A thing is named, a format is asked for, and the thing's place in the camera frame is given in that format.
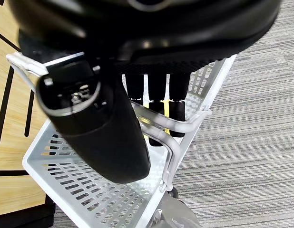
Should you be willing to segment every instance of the cart wheel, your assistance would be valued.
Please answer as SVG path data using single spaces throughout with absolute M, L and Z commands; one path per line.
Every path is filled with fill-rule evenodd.
M 171 191 L 167 191 L 168 194 L 173 197 L 178 199 L 179 198 L 179 193 L 177 192 L 177 189 L 175 187 L 173 187 L 173 189 Z

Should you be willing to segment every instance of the wooden panel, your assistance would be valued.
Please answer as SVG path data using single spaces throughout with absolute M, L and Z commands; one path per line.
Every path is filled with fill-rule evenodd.
M 45 197 L 30 176 L 0 177 L 0 215 L 44 204 Z
M 45 115 L 38 107 L 37 101 L 34 101 L 31 121 L 28 122 L 30 123 L 29 135 L 28 137 L 25 136 L 25 129 L 28 125 L 27 116 L 31 90 L 17 73 L 15 73 L 12 79 L 10 95 L 4 98 L 10 70 L 10 65 L 5 59 L 5 55 L 14 51 L 11 46 L 0 39 L 0 112 L 5 110 L 2 107 L 2 103 L 6 102 L 8 98 L 2 135 L 0 137 L 0 170 L 23 169 L 21 164 L 22 157 L 46 120 Z
M 19 27 L 13 18 L 7 1 L 0 1 L 0 34 L 18 46 Z

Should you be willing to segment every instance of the gray carpet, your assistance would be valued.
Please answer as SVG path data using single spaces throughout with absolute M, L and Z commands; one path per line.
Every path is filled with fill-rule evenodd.
M 205 228 L 294 227 L 294 0 L 239 54 L 174 184 Z M 75 225 L 60 209 L 54 228 Z

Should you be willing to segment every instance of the white plastic basket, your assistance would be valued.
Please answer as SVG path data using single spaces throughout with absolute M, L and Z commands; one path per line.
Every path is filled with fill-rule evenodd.
M 9 54 L 7 59 L 33 90 L 35 86 L 28 74 L 47 73 L 47 64 L 21 53 Z M 172 189 L 173 176 L 201 122 L 211 114 L 209 107 L 234 59 L 235 56 L 216 61 L 203 71 L 192 73 L 185 100 L 185 122 L 133 103 L 142 132 L 165 146 L 151 147 L 147 141 L 151 169 L 146 178 L 129 184 L 108 181 L 70 148 L 49 120 L 25 154 L 23 167 L 80 228 L 145 227 L 165 190 Z M 178 144 L 163 128 L 186 134 L 177 139 Z

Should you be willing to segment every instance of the shopping cart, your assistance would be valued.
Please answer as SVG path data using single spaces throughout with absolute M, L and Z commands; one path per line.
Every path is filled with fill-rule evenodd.
M 9 54 L 7 60 L 33 91 L 33 77 L 48 73 L 46 63 L 21 53 Z M 184 122 L 132 103 L 143 134 L 164 145 L 152 147 L 146 140 L 151 161 L 146 178 L 128 184 L 105 179 L 72 150 L 50 120 L 44 123 L 26 152 L 23 167 L 80 228 L 165 227 L 164 220 L 176 227 L 184 227 L 184 224 L 200 227 L 194 221 L 194 213 L 166 192 L 173 189 L 177 168 L 200 124 L 211 114 L 210 106 L 234 60 L 232 56 L 191 73 Z M 173 138 L 163 129 L 185 133 L 185 136 Z M 176 214 L 172 207 L 184 208 Z

